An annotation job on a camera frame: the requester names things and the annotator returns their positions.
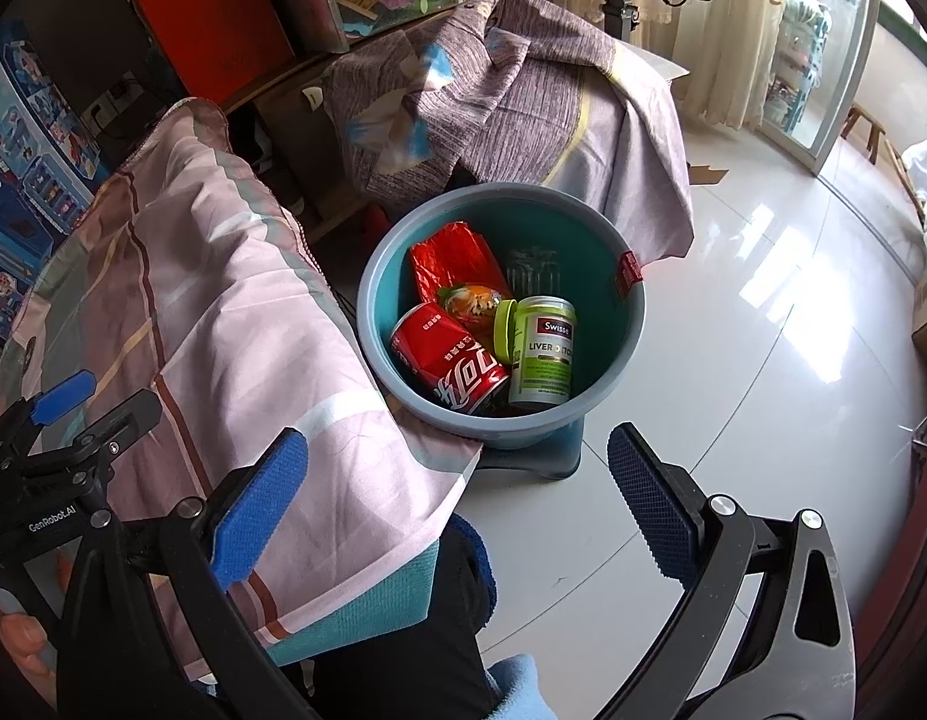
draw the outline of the glass panel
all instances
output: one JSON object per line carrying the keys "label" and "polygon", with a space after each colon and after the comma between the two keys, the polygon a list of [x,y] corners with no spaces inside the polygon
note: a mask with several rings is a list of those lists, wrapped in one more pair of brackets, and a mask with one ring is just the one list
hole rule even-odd
{"label": "glass panel", "polygon": [[841,103],[865,17],[866,0],[786,2],[764,121],[809,151],[820,151],[826,136],[822,129],[830,126]]}

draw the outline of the sliding glass door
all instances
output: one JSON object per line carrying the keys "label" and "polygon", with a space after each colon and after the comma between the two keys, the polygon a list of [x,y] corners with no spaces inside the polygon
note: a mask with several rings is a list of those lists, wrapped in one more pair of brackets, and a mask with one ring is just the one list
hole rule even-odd
{"label": "sliding glass door", "polygon": [[879,0],[787,0],[761,132],[815,175],[860,84]]}

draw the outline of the sheer curtain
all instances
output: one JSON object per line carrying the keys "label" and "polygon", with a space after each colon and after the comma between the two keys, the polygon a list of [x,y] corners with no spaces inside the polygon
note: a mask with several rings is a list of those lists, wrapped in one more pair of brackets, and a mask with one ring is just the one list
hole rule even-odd
{"label": "sheer curtain", "polygon": [[[551,1],[602,21],[604,0]],[[681,110],[711,124],[759,127],[786,0],[688,0],[678,8],[660,0],[634,1],[641,23],[631,42],[690,71],[673,84]]]}

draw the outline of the lime green lid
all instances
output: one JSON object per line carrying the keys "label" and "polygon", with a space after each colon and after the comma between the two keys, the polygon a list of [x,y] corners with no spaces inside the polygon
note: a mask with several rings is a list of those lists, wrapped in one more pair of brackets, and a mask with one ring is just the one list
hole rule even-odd
{"label": "lime green lid", "polygon": [[516,330],[516,300],[500,300],[493,317],[493,354],[504,365],[513,362],[513,336]]}

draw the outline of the tiled floor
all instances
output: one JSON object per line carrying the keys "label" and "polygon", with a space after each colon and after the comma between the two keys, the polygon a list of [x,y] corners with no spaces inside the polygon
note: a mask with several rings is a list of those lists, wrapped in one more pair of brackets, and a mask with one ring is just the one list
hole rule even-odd
{"label": "tiled floor", "polygon": [[[460,512],[487,542],[500,600],[479,636],[488,664],[532,653],[561,720],[591,718],[623,683],[680,595],[656,569],[605,466],[616,424],[753,514],[822,512],[854,610],[899,527],[908,428],[927,410],[910,343],[921,271],[906,208],[841,143],[820,181],[749,133],[686,127],[688,159],[729,170],[695,187],[685,260],[647,267],[647,323],[618,389],[587,418],[566,482],[479,474]],[[700,681],[721,676],[752,606],[748,581]]]}

